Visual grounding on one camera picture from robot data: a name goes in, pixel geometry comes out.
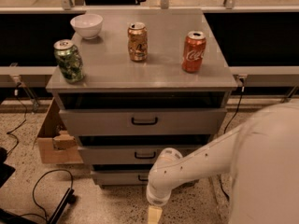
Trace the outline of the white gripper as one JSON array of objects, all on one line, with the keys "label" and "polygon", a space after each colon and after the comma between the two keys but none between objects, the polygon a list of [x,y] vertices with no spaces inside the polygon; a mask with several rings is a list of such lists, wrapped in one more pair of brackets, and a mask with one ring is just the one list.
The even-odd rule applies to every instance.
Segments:
[{"label": "white gripper", "polygon": [[147,188],[146,197],[150,204],[148,208],[148,224],[158,224],[160,218],[162,216],[163,209],[162,206],[165,206],[169,199],[171,193],[164,193],[161,197],[159,197],[154,190]]}]

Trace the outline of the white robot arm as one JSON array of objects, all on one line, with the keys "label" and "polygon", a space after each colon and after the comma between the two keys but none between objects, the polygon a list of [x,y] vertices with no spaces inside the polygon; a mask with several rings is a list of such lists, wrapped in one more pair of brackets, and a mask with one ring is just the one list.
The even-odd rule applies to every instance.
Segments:
[{"label": "white robot arm", "polygon": [[164,206],[173,189],[222,173],[231,177],[229,224],[299,224],[299,104],[263,108],[187,156],[164,149],[148,202]]}]

